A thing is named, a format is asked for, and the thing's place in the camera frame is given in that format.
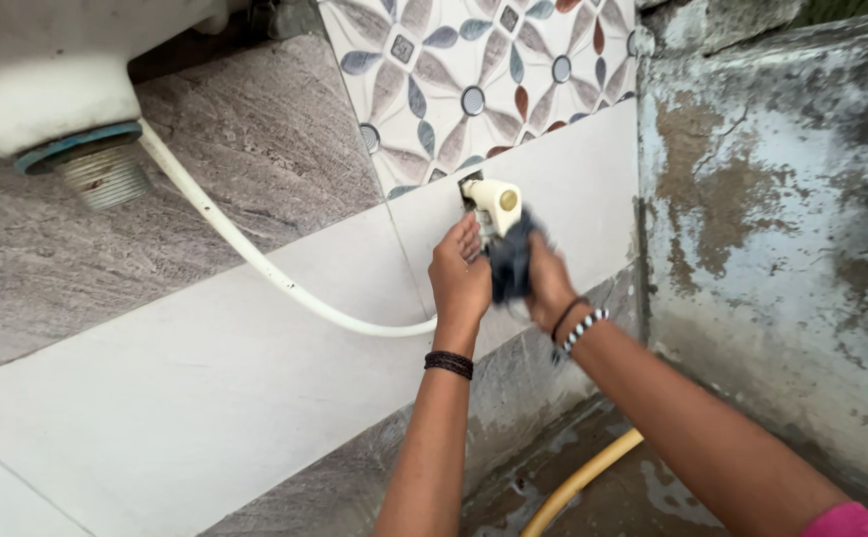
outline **patterned wall tile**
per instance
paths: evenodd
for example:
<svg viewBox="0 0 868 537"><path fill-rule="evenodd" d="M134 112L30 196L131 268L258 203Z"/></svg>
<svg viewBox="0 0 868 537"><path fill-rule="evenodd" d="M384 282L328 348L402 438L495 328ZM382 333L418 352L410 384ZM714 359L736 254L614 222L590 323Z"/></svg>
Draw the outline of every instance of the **patterned wall tile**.
<svg viewBox="0 0 868 537"><path fill-rule="evenodd" d="M388 198L634 96L632 0L321 0Z"/></svg>

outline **black and white beaded bracelet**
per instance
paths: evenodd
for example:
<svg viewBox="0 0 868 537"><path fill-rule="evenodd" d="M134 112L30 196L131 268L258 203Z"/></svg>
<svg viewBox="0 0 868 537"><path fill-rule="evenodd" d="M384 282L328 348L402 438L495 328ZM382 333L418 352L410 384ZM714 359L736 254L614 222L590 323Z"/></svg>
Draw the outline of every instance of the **black and white beaded bracelet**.
<svg viewBox="0 0 868 537"><path fill-rule="evenodd" d="M587 315L583 318L582 321L576 324L576 328L574 328L573 332L571 332L570 335L567 336L567 340L563 342L562 349L569 353L570 350L573 348L573 344L576 343L576 340L579 339L580 336L583 336L583 331L593 326L596 321L608 318L609 310L602 310L600 308L593 310L593 313Z"/></svg>

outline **white hose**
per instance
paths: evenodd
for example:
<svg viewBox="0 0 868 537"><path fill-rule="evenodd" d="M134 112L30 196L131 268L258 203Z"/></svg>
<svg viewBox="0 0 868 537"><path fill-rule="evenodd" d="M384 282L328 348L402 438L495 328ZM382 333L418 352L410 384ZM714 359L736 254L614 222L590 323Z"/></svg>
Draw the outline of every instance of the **white hose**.
<svg viewBox="0 0 868 537"><path fill-rule="evenodd" d="M305 308L321 315L332 323L346 328L350 331L364 334L367 336L381 337L407 337L427 334L432 332L437 326L437 317L413 326L404 327L388 327L380 326L364 322L350 315L334 310L324 302L321 302L316 297L311 295L307 290L297 285L287 275L284 274L278 267L265 257L251 241L245 238L245 235L228 220L228 217L219 210L214 201L211 201L201 187L192 179L186 168L179 163L175 155L165 146L165 143L155 134L152 127L149 126L145 119L140 119L141 123L141 139L139 142L145 148L156 162L165 175L175 183L175 186L182 191L182 194L191 202L192 205L201 213L202 216L212 227L218 231L232 248L235 249L245 261L248 261L253 267L264 275L275 287L280 288L291 298L297 300Z"/></svg>

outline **concrete floor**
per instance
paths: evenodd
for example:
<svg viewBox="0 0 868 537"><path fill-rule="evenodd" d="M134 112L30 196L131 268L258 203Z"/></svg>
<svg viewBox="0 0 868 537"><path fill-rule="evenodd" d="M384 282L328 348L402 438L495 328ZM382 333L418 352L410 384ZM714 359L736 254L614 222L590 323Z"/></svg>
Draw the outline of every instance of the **concrete floor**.
<svg viewBox="0 0 868 537"><path fill-rule="evenodd" d="M629 427L618 409L602 397L580 405L468 497L460 535L520 535L560 483ZM544 535L723 537L730 533L643 444L584 488Z"/></svg>

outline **pink sleeve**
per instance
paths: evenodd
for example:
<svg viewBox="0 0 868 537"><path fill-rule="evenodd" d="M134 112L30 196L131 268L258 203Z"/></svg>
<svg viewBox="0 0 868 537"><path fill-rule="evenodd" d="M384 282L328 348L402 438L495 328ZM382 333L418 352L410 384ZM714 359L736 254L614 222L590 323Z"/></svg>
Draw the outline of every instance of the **pink sleeve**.
<svg viewBox="0 0 868 537"><path fill-rule="evenodd" d="M868 509L858 502L834 506L814 519L801 537L868 537Z"/></svg>

